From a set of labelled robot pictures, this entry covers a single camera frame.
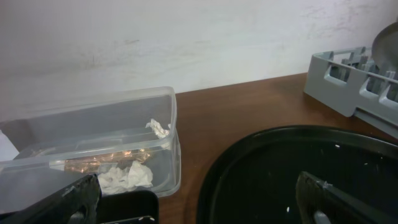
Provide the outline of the grey-green plate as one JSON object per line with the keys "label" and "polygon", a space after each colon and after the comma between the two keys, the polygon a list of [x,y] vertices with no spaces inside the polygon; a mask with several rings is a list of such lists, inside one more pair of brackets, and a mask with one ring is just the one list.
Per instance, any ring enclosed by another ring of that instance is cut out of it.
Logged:
{"label": "grey-green plate", "polygon": [[397,22],[378,33],[373,41],[371,53],[379,68],[397,72]]}

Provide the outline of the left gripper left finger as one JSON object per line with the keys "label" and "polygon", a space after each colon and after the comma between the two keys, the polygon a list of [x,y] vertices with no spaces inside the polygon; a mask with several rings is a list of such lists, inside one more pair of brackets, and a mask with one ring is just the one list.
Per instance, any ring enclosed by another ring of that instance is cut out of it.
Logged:
{"label": "left gripper left finger", "polygon": [[2,224],[96,223],[101,187],[89,174],[18,212],[1,216]]}

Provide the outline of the round black tray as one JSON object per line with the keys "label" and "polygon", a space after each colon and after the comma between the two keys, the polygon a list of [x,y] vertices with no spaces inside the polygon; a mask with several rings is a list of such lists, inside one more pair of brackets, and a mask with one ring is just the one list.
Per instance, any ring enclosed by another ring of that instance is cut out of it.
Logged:
{"label": "round black tray", "polygon": [[324,126],[286,126],[251,134],[208,171],[198,223],[300,223],[295,186],[308,172],[397,216],[397,145]]}

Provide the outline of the gold foil wrapper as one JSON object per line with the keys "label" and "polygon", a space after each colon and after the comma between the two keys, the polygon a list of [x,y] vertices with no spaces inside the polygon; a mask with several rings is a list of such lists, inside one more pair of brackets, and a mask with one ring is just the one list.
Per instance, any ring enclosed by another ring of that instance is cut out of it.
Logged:
{"label": "gold foil wrapper", "polygon": [[112,167],[125,169],[130,167],[134,161],[144,163],[151,155],[152,153],[149,149],[136,149],[62,161],[50,161],[49,167],[65,172],[101,174],[109,171]]}

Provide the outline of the crumpled foil piece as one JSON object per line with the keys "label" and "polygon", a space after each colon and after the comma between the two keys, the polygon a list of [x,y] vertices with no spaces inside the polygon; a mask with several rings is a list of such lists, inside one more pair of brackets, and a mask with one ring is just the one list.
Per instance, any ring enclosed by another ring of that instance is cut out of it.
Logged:
{"label": "crumpled foil piece", "polygon": [[147,124],[146,128],[151,128],[154,134],[159,138],[163,139],[169,135],[169,130],[164,129],[159,122],[155,119],[151,119]]}

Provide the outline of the crumpled white tissue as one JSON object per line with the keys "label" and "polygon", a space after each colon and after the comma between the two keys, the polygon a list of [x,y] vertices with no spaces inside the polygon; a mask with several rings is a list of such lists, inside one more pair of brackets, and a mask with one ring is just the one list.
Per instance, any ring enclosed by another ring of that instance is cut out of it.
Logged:
{"label": "crumpled white tissue", "polygon": [[138,187],[152,187],[152,180],[152,171],[138,161],[133,161],[125,169],[113,166],[98,175],[101,191],[105,195],[131,192]]}

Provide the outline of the grey dishwasher rack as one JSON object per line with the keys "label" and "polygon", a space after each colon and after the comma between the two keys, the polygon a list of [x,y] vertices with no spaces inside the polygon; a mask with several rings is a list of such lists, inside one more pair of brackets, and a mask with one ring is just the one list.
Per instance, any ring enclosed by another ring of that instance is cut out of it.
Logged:
{"label": "grey dishwasher rack", "polygon": [[304,92],[397,137],[397,69],[378,67],[370,48],[313,54]]}

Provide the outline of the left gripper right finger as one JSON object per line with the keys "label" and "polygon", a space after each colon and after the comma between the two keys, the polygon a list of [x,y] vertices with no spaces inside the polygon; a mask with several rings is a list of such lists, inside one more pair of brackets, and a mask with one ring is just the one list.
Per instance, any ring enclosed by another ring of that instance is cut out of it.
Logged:
{"label": "left gripper right finger", "polygon": [[396,217],[365,204],[308,172],[299,174],[295,189],[302,223],[397,223]]}

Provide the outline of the clear plastic bin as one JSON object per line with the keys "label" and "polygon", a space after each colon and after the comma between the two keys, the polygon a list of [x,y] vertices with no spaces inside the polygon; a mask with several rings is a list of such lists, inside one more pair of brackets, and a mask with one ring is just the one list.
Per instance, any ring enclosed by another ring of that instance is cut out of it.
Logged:
{"label": "clear plastic bin", "polygon": [[[146,124],[155,119],[169,135],[159,139]],[[1,122],[1,137],[17,156],[1,163],[1,212],[23,210],[88,175],[51,169],[50,161],[149,149],[142,165],[153,173],[149,190],[174,194],[181,183],[181,149],[173,88],[108,93],[29,105]]]}

